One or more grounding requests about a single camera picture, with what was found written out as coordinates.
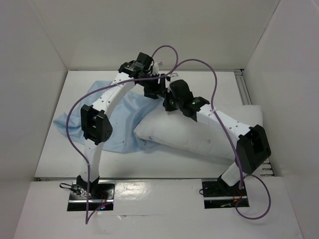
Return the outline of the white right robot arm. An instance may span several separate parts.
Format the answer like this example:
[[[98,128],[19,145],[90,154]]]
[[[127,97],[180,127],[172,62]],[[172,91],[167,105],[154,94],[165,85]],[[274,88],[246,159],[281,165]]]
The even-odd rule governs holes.
[[[228,139],[235,162],[217,179],[217,189],[222,195],[229,195],[237,183],[242,188],[244,176],[252,174],[271,156],[262,126],[244,124],[213,108],[205,98],[194,97],[186,81],[171,82],[163,96],[166,111],[180,110],[185,117],[224,134]]]

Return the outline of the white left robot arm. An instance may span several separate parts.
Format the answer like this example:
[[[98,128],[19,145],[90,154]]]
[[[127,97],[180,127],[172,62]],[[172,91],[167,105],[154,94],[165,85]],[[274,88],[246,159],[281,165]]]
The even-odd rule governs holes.
[[[150,81],[141,79],[159,77],[158,65],[153,58],[145,53],[139,53],[136,60],[125,62],[119,68],[114,81],[99,99],[91,105],[83,105],[80,110],[81,128],[85,139],[85,161],[90,165],[82,167],[77,176],[76,184],[80,192],[88,199],[98,194],[99,163],[104,143],[111,137],[113,127],[110,117],[121,99],[136,84],[144,88],[144,96],[158,99],[161,83],[164,78]]]

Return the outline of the light blue pillowcase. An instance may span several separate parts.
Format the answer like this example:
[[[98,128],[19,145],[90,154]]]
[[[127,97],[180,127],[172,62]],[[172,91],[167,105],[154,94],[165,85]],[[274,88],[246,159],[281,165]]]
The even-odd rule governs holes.
[[[69,120],[69,134],[73,142],[85,143],[81,129],[80,108],[83,105],[91,105],[104,92],[100,91],[86,97],[72,112]],[[138,138],[134,133],[134,129],[151,110],[162,102],[162,99],[154,100],[132,91],[128,92],[111,115],[110,123],[113,127],[113,132],[109,140],[104,144],[103,150],[125,154],[147,150],[158,145],[153,141]]]

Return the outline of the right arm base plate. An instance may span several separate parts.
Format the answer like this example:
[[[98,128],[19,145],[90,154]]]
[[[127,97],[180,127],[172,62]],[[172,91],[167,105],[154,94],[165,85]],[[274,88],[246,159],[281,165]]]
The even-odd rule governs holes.
[[[237,207],[249,207],[245,185],[239,189],[239,183],[229,187],[217,180],[202,181],[199,194],[203,196],[205,209],[225,209]]]

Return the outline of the white pillow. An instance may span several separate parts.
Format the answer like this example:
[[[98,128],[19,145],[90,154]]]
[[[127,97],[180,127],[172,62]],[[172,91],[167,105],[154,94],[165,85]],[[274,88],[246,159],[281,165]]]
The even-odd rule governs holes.
[[[149,112],[134,129],[135,135],[158,145],[149,152],[166,152],[174,157],[233,162],[233,150],[224,133],[185,117],[179,110],[166,112],[162,103]]]

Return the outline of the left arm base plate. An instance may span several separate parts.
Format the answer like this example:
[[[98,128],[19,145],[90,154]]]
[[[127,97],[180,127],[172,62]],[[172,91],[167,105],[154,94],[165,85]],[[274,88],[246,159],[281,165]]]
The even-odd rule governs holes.
[[[86,211],[87,193],[74,182],[60,183],[59,187],[70,192],[67,211],[81,212]],[[89,212],[90,211],[112,211],[114,209],[114,182],[99,182],[96,189],[89,194]]]

